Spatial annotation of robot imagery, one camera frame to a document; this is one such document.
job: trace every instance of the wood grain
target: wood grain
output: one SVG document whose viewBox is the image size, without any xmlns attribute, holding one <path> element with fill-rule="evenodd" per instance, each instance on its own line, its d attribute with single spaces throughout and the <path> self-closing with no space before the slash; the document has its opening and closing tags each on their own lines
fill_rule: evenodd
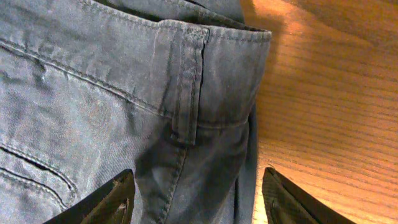
<svg viewBox="0 0 398 224">
<path fill-rule="evenodd" d="M 253 223 L 274 166 L 356 223 L 398 223 L 398 1 L 241 1 L 273 31 Z"/>
</svg>

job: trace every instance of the denim fabric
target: denim fabric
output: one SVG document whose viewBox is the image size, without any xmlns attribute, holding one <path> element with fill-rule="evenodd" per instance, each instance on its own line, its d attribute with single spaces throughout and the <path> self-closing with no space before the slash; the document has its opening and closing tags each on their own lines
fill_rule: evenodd
<svg viewBox="0 0 398 224">
<path fill-rule="evenodd" d="M 132 223 L 251 221 L 271 33 L 201 3 L 0 1 L 2 222 L 44 222 L 124 169 Z"/>
</svg>

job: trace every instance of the wooden table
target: wooden table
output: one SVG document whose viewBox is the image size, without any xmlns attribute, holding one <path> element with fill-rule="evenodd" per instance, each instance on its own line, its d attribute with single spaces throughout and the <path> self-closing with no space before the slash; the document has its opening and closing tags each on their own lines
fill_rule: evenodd
<svg viewBox="0 0 398 224">
<path fill-rule="evenodd" d="M 356 223 L 398 223 L 398 1 L 242 0 L 273 31 L 253 223 L 274 166 Z"/>
</svg>

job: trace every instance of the garment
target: garment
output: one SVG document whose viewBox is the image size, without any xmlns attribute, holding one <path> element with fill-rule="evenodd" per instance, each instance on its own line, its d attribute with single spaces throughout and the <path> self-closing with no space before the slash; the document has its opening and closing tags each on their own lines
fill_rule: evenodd
<svg viewBox="0 0 398 224">
<path fill-rule="evenodd" d="M 201 3 L 0 1 L 2 222 L 42 223 L 124 169 L 132 223 L 250 222 L 271 33 Z"/>
</svg>

